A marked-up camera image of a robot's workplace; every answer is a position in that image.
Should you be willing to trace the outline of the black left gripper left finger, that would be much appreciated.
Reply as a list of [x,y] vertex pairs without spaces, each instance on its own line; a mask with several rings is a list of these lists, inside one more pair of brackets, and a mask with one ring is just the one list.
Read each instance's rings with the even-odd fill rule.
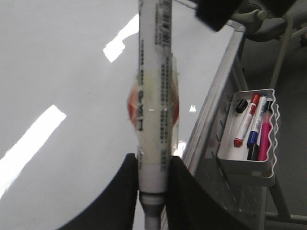
[[61,230],[131,230],[137,202],[135,154],[128,153],[103,192]]

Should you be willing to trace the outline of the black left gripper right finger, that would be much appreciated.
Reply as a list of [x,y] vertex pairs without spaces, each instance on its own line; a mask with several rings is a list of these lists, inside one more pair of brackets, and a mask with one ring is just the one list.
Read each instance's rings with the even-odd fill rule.
[[247,230],[199,185],[180,157],[169,166],[166,214],[170,230]]

